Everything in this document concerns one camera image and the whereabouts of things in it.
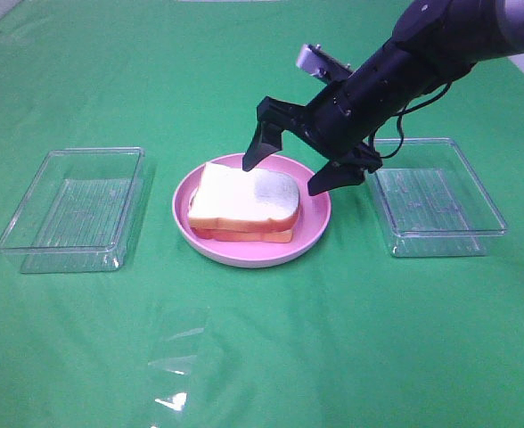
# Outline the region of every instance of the white bread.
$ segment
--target white bread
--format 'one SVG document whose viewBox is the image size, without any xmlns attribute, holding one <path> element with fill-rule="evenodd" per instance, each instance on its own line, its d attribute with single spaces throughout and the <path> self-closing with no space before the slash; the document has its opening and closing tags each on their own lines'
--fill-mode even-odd
<svg viewBox="0 0 524 428">
<path fill-rule="evenodd" d="M 244 172 L 208 162 L 192 198 L 188 219 L 199 237 L 288 242 L 298 214 L 299 189 L 287 174 L 267 169 Z"/>
</svg>

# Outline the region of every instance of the cable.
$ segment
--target cable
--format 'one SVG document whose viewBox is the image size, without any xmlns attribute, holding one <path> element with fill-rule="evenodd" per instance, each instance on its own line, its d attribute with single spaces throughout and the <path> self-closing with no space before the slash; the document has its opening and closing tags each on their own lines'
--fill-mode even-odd
<svg viewBox="0 0 524 428">
<path fill-rule="evenodd" d="M 411 107 L 410 109 L 407 109 L 407 110 L 404 110 L 404 111 L 400 111 L 397 114 L 393 114 L 393 117 L 395 118 L 395 117 L 400 116 L 401 114 L 405 115 L 405 114 L 408 114 L 408 113 L 412 113 L 413 111 L 417 111 L 417 110 L 421 109 L 422 107 L 426 107 L 427 105 L 432 104 L 435 101 L 438 101 L 440 98 L 442 98 L 446 94 L 446 92 L 448 92 L 448 90 L 450 89 L 451 86 L 452 86 L 452 82 L 446 83 L 445 86 L 442 88 L 442 90 L 438 94 L 436 94 L 435 96 L 430 98 L 429 100 L 427 100 L 425 102 L 422 102 L 420 104 L 417 104 L 414 107 Z"/>
<path fill-rule="evenodd" d="M 407 109 L 407 106 L 408 106 L 407 104 L 405 107 L 403 107 L 403 109 L 399 113 L 393 114 L 393 117 L 397 118 L 397 132 L 398 132 L 398 135 L 400 136 L 400 141 L 398 143 L 397 148 L 392 153 L 386 156 L 381 156 L 381 159 L 392 158 L 393 156 L 395 156 L 398 153 L 399 150 L 401 150 L 401 147 L 403 146 L 403 142 L 405 141 L 405 131 L 403 131 L 403 117 L 408 113 L 412 113 L 413 111 L 417 111 L 421 109 L 422 107 L 426 107 L 427 105 L 432 104 L 435 101 L 438 101 L 440 98 L 442 98 L 446 94 L 446 92 L 448 92 L 451 86 L 452 86 L 452 82 L 448 82 L 445 84 L 445 86 L 442 88 L 442 90 L 438 94 L 436 94 L 429 100 L 423 103 L 417 104 L 414 107 L 411 107 L 410 109 Z M 379 129 L 375 129 L 375 131 L 369 135 L 368 143 L 369 143 L 369 146 L 371 147 L 373 147 L 373 140 L 375 139 L 375 134 L 377 133 L 378 130 Z"/>
<path fill-rule="evenodd" d="M 398 135 L 401 137 L 398 143 L 398 146 L 391 154 L 388 154 L 386 156 L 381 156 L 381 159 L 392 158 L 393 156 L 395 156 L 398 153 L 399 150 L 401 150 L 401 147 L 403 146 L 403 142 L 405 141 L 405 132 L 403 131 L 403 117 L 406 115 L 405 113 L 406 106 L 403 107 L 403 110 L 401 110 L 397 115 L 397 132 L 398 132 Z"/>
</svg>

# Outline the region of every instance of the green tablecloth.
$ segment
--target green tablecloth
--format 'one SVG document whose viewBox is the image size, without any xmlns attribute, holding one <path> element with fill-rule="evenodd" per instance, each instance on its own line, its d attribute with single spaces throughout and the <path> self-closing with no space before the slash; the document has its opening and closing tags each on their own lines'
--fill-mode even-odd
<svg viewBox="0 0 524 428">
<path fill-rule="evenodd" d="M 0 234 L 52 149 L 140 145 L 155 166 L 120 271 L 22 275 L 0 255 L 0 426 L 524 426 L 524 76 L 508 60 L 405 120 L 456 140 L 506 217 L 487 257 L 391 258 L 365 186 L 332 192 L 323 239 L 268 269 L 204 258 L 171 218 L 188 171 L 246 149 L 262 97 L 322 87 L 294 66 L 301 44 L 357 65 L 406 5 L 25 0 L 0 22 Z"/>
</svg>

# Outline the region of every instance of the pink plate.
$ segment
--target pink plate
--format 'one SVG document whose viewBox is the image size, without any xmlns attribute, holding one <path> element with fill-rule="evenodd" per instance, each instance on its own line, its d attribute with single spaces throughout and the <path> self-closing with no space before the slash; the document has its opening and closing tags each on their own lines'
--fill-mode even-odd
<svg viewBox="0 0 524 428">
<path fill-rule="evenodd" d="M 240 168 L 243 153 L 228 154 L 211 162 Z M 173 195 L 173 216 L 184 239 L 200 254 L 239 268 L 267 268 L 296 259 L 309 250 L 322 236 L 332 214 L 332 200 L 328 193 L 307 194 L 307 181 L 314 172 L 295 160 L 273 154 L 262 160 L 261 168 L 284 172 L 292 176 L 299 187 L 301 213 L 294 226 L 294 237 L 289 243 L 225 243 L 198 238 L 189 227 L 189 201 L 199 185 L 203 165 L 191 171 L 179 184 Z"/>
</svg>

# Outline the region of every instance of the sandwich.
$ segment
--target sandwich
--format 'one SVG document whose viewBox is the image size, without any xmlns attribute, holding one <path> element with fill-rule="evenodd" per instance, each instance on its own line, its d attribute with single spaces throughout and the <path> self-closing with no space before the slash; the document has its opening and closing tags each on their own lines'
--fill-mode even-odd
<svg viewBox="0 0 524 428">
<path fill-rule="evenodd" d="M 189 226 L 203 239 L 288 243 L 299 200 L 298 185 L 287 174 L 207 162 L 190 202 Z"/>
</svg>

